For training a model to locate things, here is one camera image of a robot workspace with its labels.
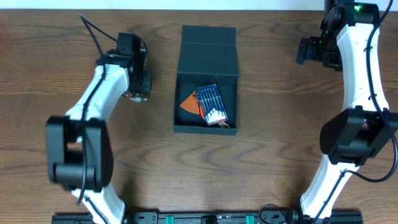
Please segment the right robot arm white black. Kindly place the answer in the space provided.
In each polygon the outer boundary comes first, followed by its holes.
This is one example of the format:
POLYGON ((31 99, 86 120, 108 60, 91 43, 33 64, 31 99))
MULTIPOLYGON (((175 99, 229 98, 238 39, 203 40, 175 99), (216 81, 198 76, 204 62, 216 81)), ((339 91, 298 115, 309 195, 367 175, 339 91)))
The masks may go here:
POLYGON ((379 27, 386 14, 376 4, 353 0, 325 2, 319 37, 303 38, 296 61, 321 62, 341 71, 344 99, 340 114, 320 133, 322 159, 300 198, 291 223, 352 223, 350 212, 334 212, 333 204, 350 177, 389 142, 397 144, 397 114, 389 109, 378 60, 379 27))

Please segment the small claw hammer black handle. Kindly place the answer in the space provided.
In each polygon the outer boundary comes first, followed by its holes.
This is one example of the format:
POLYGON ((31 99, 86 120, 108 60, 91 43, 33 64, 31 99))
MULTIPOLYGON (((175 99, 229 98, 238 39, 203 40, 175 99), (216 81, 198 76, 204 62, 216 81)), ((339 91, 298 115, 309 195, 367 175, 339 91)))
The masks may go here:
POLYGON ((136 103, 142 103, 148 101, 148 98, 140 96, 138 93, 127 92, 123 94, 123 96, 129 98, 131 101, 134 101, 136 103))

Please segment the red handled cutting pliers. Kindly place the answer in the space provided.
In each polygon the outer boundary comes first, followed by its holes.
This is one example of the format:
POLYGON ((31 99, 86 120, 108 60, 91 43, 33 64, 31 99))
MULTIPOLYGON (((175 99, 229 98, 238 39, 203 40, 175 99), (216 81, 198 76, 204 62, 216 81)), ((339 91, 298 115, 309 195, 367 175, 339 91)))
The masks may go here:
POLYGON ((203 112, 203 107, 202 107, 202 105, 200 103, 200 100, 198 99, 197 93, 194 92, 193 96, 195 97, 195 99, 197 101, 197 104, 198 104, 198 114, 201 116, 202 119, 205 119, 205 115, 204 115, 204 112, 203 112))

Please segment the blue precision screwdriver set case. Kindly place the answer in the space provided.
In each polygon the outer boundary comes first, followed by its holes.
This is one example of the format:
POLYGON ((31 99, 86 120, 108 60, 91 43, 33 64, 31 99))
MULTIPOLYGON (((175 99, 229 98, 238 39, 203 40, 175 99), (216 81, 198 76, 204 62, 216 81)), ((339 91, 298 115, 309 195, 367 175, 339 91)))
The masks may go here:
POLYGON ((199 87, 196 89, 196 93, 203 107, 204 120, 207 125, 218 125, 221 128, 229 128, 229 125, 226 123, 228 115, 217 85, 212 84, 199 87))

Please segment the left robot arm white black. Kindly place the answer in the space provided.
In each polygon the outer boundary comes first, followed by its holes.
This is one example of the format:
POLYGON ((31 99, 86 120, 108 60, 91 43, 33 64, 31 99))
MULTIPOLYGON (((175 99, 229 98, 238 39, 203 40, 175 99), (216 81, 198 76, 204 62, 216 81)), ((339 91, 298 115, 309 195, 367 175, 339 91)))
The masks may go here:
POLYGON ((102 56, 78 102, 45 125, 48 175, 83 203, 95 223, 122 223, 126 204, 111 184, 114 158, 107 123, 126 92, 150 93, 146 55, 102 56))

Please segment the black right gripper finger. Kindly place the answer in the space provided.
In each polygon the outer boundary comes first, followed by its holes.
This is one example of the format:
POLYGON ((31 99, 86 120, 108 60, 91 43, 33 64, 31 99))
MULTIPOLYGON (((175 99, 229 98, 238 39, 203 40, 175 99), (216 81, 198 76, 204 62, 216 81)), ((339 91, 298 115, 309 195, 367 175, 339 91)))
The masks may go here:
POLYGON ((312 46, 314 43, 315 43, 315 38, 314 37, 301 38, 300 39, 300 46, 301 47, 312 46))
POLYGON ((307 47, 308 44, 300 44, 298 47, 298 52, 296 56, 296 63, 299 65, 303 65, 307 60, 307 47))

